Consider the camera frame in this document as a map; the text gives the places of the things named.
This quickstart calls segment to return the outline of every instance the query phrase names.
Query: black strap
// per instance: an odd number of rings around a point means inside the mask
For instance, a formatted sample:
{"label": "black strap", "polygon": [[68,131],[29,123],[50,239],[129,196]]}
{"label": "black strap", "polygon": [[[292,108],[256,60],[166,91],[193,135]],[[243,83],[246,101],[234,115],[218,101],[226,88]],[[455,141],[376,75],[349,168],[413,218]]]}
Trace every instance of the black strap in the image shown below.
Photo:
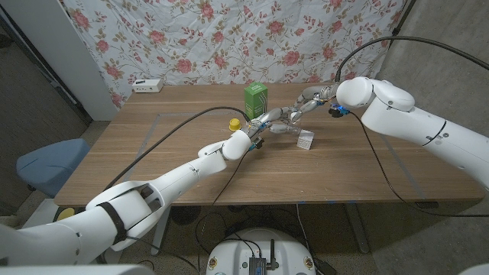
{"label": "black strap", "polygon": [[110,219],[114,222],[115,228],[117,229],[117,235],[115,236],[113,244],[117,244],[118,242],[125,240],[128,236],[128,231],[125,230],[124,222],[117,211],[115,211],[114,206],[108,202],[102,202],[97,206],[102,207],[107,212]]}

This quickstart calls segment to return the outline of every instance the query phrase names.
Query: wooden table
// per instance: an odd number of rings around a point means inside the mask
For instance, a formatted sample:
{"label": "wooden table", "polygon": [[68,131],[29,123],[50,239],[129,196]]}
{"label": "wooden table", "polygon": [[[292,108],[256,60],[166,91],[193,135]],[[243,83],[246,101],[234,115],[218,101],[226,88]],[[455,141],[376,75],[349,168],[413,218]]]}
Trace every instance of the wooden table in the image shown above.
{"label": "wooden table", "polygon": [[[291,105],[312,84],[267,84],[269,109]],[[155,94],[134,94],[97,140],[54,202],[83,206],[138,154],[170,129],[206,108],[244,108],[245,85],[168,86]],[[225,140],[233,111],[215,111],[181,128],[131,172],[130,180],[151,180],[197,158],[201,147]],[[264,132],[264,146],[244,159],[216,205],[399,202],[390,191],[355,117],[332,118],[328,107],[303,117],[302,128],[315,133],[311,150],[296,146],[297,136]],[[424,151],[393,137],[368,131],[395,190],[411,201],[476,200],[484,190],[469,176]],[[209,205],[237,161],[197,183],[174,205]]]}

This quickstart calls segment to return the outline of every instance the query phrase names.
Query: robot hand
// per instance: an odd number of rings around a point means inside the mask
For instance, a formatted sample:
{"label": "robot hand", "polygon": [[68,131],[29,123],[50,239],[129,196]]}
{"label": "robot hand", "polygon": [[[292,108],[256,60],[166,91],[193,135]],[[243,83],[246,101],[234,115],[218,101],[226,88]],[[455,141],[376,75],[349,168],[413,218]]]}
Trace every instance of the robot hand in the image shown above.
{"label": "robot hand", "polygon": [[318,106],[324,105],[326,102],[331,102],[336,97],[337,88],[337,83],[330,86],[313,86],[305,88],[293,105],[294,108],[298,108],[299,104],[303,103],[296,112],[293,112],[290,115],[292,123],[299,121],[303,114],[311,112]]}

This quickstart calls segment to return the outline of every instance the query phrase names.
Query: green juice carton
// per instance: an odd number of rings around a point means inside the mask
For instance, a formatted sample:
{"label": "green juice carton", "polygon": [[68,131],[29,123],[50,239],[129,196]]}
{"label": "green juice carton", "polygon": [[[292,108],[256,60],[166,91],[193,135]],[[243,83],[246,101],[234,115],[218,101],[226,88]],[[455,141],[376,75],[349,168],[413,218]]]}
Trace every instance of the green juice carton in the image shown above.
{"label": "green juice carton", "polygon": [[268,88],[260,82],[253,82],[244,88],[244,112],[250,118],[257,118],[267,112]]}

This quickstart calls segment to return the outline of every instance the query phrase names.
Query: white power strip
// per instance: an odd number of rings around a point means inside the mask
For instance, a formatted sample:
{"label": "white power strip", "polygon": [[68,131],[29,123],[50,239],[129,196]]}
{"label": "white power strip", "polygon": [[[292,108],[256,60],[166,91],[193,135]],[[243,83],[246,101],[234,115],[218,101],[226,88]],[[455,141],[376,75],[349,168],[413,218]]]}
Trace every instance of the white power strip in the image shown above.
{"label": "white power strip", "polygon": [[162,79],[136,79],[132,84],[135,92],[159,92],[163,88]]}

